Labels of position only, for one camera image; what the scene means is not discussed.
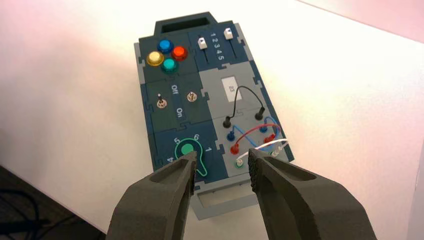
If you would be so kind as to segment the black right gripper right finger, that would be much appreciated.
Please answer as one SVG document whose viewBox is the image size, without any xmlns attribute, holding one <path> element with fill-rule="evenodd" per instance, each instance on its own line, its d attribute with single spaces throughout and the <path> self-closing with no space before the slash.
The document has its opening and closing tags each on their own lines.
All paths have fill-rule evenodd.
<svg viewBox="0 0 424 240">
<path fill-rule="evenodd" d="M 363 205 L 340 183 L 251 148 L 248 167 L 270 240 L 375 240 Z"/>
</svg>

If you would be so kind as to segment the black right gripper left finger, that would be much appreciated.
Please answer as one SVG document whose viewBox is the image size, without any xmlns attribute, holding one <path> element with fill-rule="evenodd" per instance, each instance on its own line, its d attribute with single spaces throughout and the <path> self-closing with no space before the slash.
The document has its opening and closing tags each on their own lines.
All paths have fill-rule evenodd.
<svg viewBox="0 0 424 240">
<path fill-rule="evenodd" d="M 107 240 L 182 240 L 194 194 L 192 151 L 130 185 L 116 205 Z"/>
</svg>

